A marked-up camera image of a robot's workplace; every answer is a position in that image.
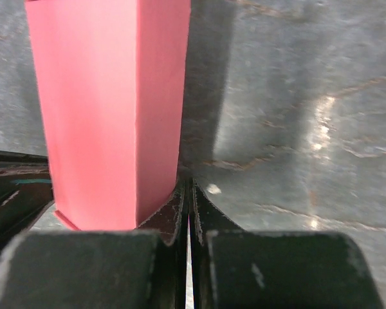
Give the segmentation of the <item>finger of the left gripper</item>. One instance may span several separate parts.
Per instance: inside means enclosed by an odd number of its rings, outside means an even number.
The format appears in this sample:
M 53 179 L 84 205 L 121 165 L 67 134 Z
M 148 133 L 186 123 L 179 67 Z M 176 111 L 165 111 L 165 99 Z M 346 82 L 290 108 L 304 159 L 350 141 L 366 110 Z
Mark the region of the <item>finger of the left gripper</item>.
M 45 156 L 0 151 L 0 253 L 53 203 Z

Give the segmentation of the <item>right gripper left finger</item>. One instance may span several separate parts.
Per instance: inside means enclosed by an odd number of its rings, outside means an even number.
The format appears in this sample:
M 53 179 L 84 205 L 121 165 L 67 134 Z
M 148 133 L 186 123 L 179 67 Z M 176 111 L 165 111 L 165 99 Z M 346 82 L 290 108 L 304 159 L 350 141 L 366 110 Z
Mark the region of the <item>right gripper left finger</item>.
M 134 230 L 19 234 L 0 255 L 0 308 L 183 308 L 187 225 L 179 181 Z

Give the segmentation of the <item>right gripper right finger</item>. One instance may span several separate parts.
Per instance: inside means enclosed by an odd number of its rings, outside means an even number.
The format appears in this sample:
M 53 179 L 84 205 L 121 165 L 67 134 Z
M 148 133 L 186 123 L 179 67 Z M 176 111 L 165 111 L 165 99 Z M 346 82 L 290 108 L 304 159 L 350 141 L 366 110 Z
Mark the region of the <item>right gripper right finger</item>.
M 196 308 L 382 308 L 359 246 L 335 231 L 244 230 L 189 181 Z

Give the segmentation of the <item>pink paper box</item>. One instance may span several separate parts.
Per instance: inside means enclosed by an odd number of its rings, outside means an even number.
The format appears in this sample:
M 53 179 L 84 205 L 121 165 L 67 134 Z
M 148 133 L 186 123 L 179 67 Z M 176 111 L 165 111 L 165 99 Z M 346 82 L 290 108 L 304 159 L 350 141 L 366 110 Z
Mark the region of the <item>pink paper box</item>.
M 128 230 L 176 184 L 189 1 L 26 1 L 56 216 Z

